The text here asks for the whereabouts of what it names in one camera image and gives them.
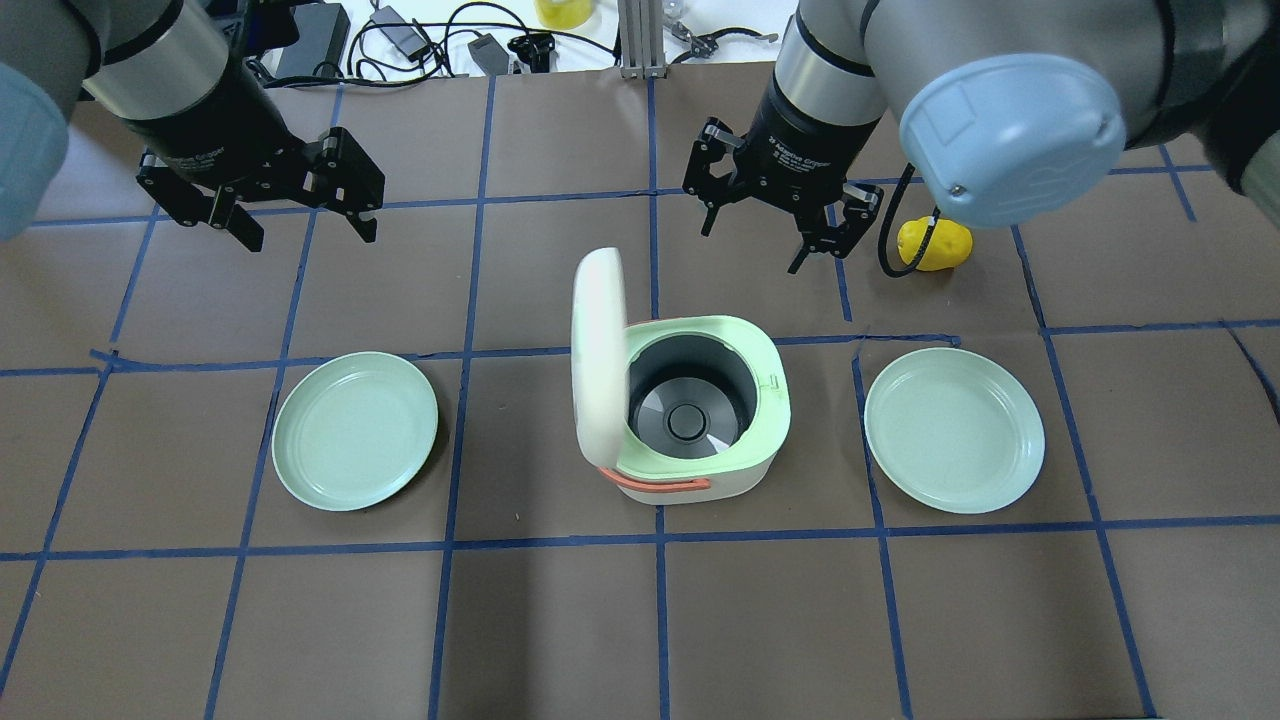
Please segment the black cable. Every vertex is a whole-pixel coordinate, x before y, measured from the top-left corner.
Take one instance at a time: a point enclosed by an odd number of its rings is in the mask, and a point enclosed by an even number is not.
[[[471,0],[471,3],[458,5],[449,15],[449,19],[444,22],[444,35],[449,35],[449,28],[453,27],[453,20],[458,19],[462,10],[466,10],[467,8],[493,8],[495,10],[502,10],[520,23],[520,29],[525,31],[525,35],[529,35],[529,26],[525,24],[525,20],[520,15],[513,13],[509,8],[504,8],[497,3],[489,3],[488,0]]]
[[[431,73],[421,74],[408,79],[401,81],[372,81],[357,77],[321,77],[321,76],[289,76],[278,78],[271,74],[270,70],[262,65],[262,61],[256,58],[250,58],[244,60],[244,67],[250,69],[262,83],[265,88],[274,87],[325,87],[334,85],[355,85],[358,87],[410,87],[420,82],[431,78]]]
[[[387,73],[384,73],[383,69],[379,67],[379,65],[381,65],[381,63],[379,63],[378,60],[369,59],[369,58],[361,58],[361,59],[356,60],[356,77],[365,77],[365,74],[360,70],[360,67],[361,67],[362,63],[369,63],[370,65],[372,65],[374,69],[378,70],[378,77],[380,77],[383,81],[387,79]]]
[[[419,22],[407,22],[407,23],[375,23],[375,22],[367,22],[367,23],[364,24],[364,27],[361,27],[360,29],[356,31],[356,35],[352,36],[351,44],[347,47],[347,59],[346,59],[347,74],[351,74],[351,76],[356,74],[356,72],[355,72],[355,69],[352,67],[356,49],[357,47],[360,49],[361,55],[366,55],[365,50],[364,50],[364,38],[365,38],[365,35],[369,33],[370,31],[384,28],[384,27],[412,27],[412,28],[417,28],[419,32],[425,32],[424,28],[429,28],[429,27],[445,27],[445,26],[460,28],[458,31],[451,31],[449,35],[453,35],[454,32],[461,32],[465,28],[476,28],[476,27],[499,27],[499,28],[506,28],[506,29],[518,29],[518,31],[522,31],[522,32],[549,32],[549,33],[556,35],[556,36],[568,37],[568,38],[572,38],[572,40],[577,40],[580,42],[585,42],[586,45],[590,45],[590,46],[596,47],[598,50],[600,50],[603,53],[607,53],[611,58],[613,56],[613,51],[611,49],[605,47],[604,45],[594,41],[594,40],[591,40],[590,37],[584,37],[581,35],[575,35],[572,32],[562,32],[562,31],[558,31],[558,29],[547,29],[547,28],[538,28],[538,27],[532,27],[531,28],[531,27],[522,26],[522,24],[521,26],[516,26],[516,24],[511,24],[511,23],[499,23],[499,22],[475,22],[475,23],[472,23],[472,22],[466,22],[466,23],[458,23],[458,22],[454,22],[454,23],[419,23]],[[431,42],[431,44],[439,47],[438,44],[434,44],[434,42]],[[442,49],[442,56],[438,58],[438,61],[445,69],[445,72],[451,72],[452,73],[452,70],[448,69],[449,68],[449,60],[448,60],[448,50],[447,49]]]
[[[763,33],[760,31],[755,31],[755,29],[751,29],[749,27],[737,27],[737,26],[733,26],[733,27],[722,27],[722,28],[719,28],[717,31],[708,32],[708,33],[704,33],[704,35],[699,35],[699,36],[695,36],[695,37],[698,37],[698,40],[701,40],[704,42],[716,42],[717,40],[721,40],[721,38],[723,38],[726,36],[730,36],[730,35],[745,35],[746,37],[751,37],[751,38],[769,37],[768,35],[765,35],[765,33]],[[696,55],[690,49],[690,50],[685,50],[680,55],[676,55],[667,64],[668,65],[678,65],[680,63],[684,63],[685,60],[690,60],[692,58],[696,58]]]
[[[311,74],[319,76],[320,70],[324,69],[325,65],[332,65],[335,76],[342,74],[342,68],[338,65],[338,63],[334,63],[333,60],[320,60],[319,63],[316,63],[316,67],[311,68]]]
[[[879,258],[881,270],[891,278],[904,278],[915,272],[915,268],[920,265],[920,260],[924,259],[924,251],[929,249],[929,240],[933,238],[933,228],[938,227],[938,217],[942,214],[938,206],[934,205],[933,219],[924,231],[924,237],[920,238],[920,247],[915,251],[915,258],[905,268],[897,270],[888,264],[888,231],[893,227],[893,217],[897,215],[897,206],[902,202],[902,195],[906,193],[906,186],[911,183],[911,176],[914,174],[915,165],[908,163],[902,168],[902,176],[897,178],[897,187],[893,188],[893,195],[888,200],[888,208],[884,209],[884,219],[881,220],[881,234],[879,241],[876,243],[876,254]]]
[[[760,32],[760,31],[755,31],[755,29],[751,29],[749,27],[736,27],[736,26],[735,27],[722,27],[722,28],[717,29],[716,32],[708,32],[705,35],[699,35],[698,37],[701,37],[703,40],[719,40],[719,38],[724,37],[726,35],[745,35],[748,37],[764,37],[764,33]]]

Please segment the yellow lemon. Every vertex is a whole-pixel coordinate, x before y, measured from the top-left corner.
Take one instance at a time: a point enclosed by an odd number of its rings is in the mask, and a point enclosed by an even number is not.
[[[924,240],[924,231],[929,228],[929,218],[908,220],[897,231],[897,254],[904,263],[915,259],[920,250],[920,241]],[[960,223],[940,219],[929,237],[929,247],[924,250],[918,270],[945,270],[959,266],[969,259],[973,252],[973,233]]]

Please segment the rice cooker lid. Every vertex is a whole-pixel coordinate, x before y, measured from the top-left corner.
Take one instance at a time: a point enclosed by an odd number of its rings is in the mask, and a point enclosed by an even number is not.
[[[588,254],[573,277],[573,420],[586,461],[616,468],[627,424],[626,299],[617,247]]]

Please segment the light green plate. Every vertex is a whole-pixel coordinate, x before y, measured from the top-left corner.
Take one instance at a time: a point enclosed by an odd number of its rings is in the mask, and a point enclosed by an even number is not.
[[[356,352],[312,370],[280,407],[271,461],[284,488],[321,510],[387,500],[435,442],[435,391],[410,361]]]
[[[950,512],[991,512],[1032,487],[1044,425],[1030,395],[991,360],[950,347],[909,352],[867,393],[867,443],[888,479]]]

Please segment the cable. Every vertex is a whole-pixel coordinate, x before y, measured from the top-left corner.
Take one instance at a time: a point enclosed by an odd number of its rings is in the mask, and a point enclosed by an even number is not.
[[[881,234],[879,241],[876,243],[876,255],[879,258],[881,270],[891,278],[905,278],[915,272],[915,268],[920,265],[920,260],[924,259],[924,251],[929,249],[929,240],[933,238],[933,228],[938,227],[938,217],[942,214],[938,206],[933,206],[933,217],[929,220],[929,227],[924,231],[924,237],[920,238],[920,247],[915,251],[915,258],[906,264],[901,270],[893,269],[888,264],[888,231],[893,227],[893,217],[897,215],[897,206],[902,201],[902,195],[906,193],[906,186],[911,182],[911,176],[915,174],[915,165],[908,163],[902,168],[902,176],[897,178],[897,187],[893,188],[893,195],[888,200],[888,208],[884,210],[884,219],[881,220]]]
[[[252,72],[259,78],[259,82],[261,82],[262,87],[265,88],[324,87],[334,85],[355,85],[360,87],[408,87],[431,78],[431,73],[421,74],[408,79],[385,81],[385,82],[365,79],[365,78],[355,78],[355,77],[342,77],[342,76],[339,77],[289,76],[278,78],[273,76],[271,72],[268,70],[265,65],[262,65],[262,61],[256,58],[250,58],[244,60],[244,67],[247,67],[250,72]]]
[[[444,35],[449,35],[449,28],[453,27],[453,20],[458,19],[458,15],[462,13],[462,10],[466,10],[467,8],[493,8],[495,10],[502,10],[503,13],[511,15],[517,23],[520,23],[520,29],[525,31],[525,35],[529,35],[529,26],[525,24],[525,20],[521,19],[520,15],[513,13],[509,8],[504,8],[497,3],[489,3],[488,0],[471,0],[471,3],[463,3],[458,5],[449,15],[449,19],[445,20],[444,23]]]
[[[778,36],[774,35],[774,33],[765,35],[765,33],[763,33],[760,31],[755,31],[755,29],[751,29],[749,27],[737,27],[737,26],[733,26],[733,27],[722,27],[722,28],[719,28],[717,31],[703,33],[703,35],[696,35],[694,37],[696,37],[698,40],[701,40],[703,42],[710,42],[712,44],[712,51],[714,51],[716,50],[716,41],[717,40],[722,40],[723,37],[730,36],[730,35],[744,35],[744,36],[751,37],[751,38],[762,38],[763,37],[763,38],[769,40],[769,42],[773,42],[773,41],[776,41],[778,38]],[[692,47],[690,47],[689,50],[685,50],[680,55],[676,55],[667,64],[668,65],[678,65],[680,63],[684,63],[685,60],[690,60],[690,59],[696,58],[696,56],[698,55],[694,53]]]
[[[577,40],[580,42],[584,42],[586,45],[596,47],[602,53],[607,53],[609,55],[609,58],[613,56],[613,50],[611,50],[609,47],[605,47],[604,45],[602,45],[602,44],[594,41],[594,40],[591,40],[590,37],[584,37],[581,35],[575,35],[572,32],[562,32],[562,31],[558,31],[558,29],[545,29],[545,28],[538,28],[538,27],[527,27],[525,24],[518,24],[517,26],[517,24],[499,23],[499,22],[475,22],[475,23],[472,23],[472,22],[466,22],[466,23],[460,23],[460,22],[453,22],[453,23],[447,23],[447,22],[445,23],[419,23],[419,22],[374,23],[374,22],[369,22],[369,23],[365,23],[365,26],[361,27],[358,31],[356,31],[356,35],[352,36],[351,44],[347,47],[347,59],[346,59],[347,74],[349,74],[349,76],[355,76],[356,74],[355,67],[353,67],[356,49],[360,49],[361,55],[366,55],[365,51],[364,51],[364,38],[365,38],[365,35],[369,33],[370,31],[384,28],[384,27],[412,27],[412,28],[417,28],[419,32],[421,32],[424,35],[425,35],[425,28],[429,28],[429,27],[433,27],[433,28],[434,27],[456,27],[456,28],[460,28],[460,29],[448,32],[449,36],[453,36],[456,32],[463,32],[463,31],[466,31],[466,32],[475,32],[471,28],[477,28],[477,27],[485,27],[485,28],[488,28],[488,27],[498,27],[498,28],[506,28],[506,29],[518,29],[518,31],[522,31],[522,32],[526,32],[526,33],[549,32],[549,33],[559,36],[559,37],[568,37],[568,38],[572,38],[572,40]],[[444,47],[442,44],[436,44],[436,42],[430,41],[430,38],[428,38],[428,42],[430,42],[431,46],[435,49],[435,50],[431,51],[431,54],[435,55],[435,59],[439,63],[439,65],[447,73],[449,73],[451,77],[452,77],[452,69],[451,69],[449,58],[448,58],[448,49]]]

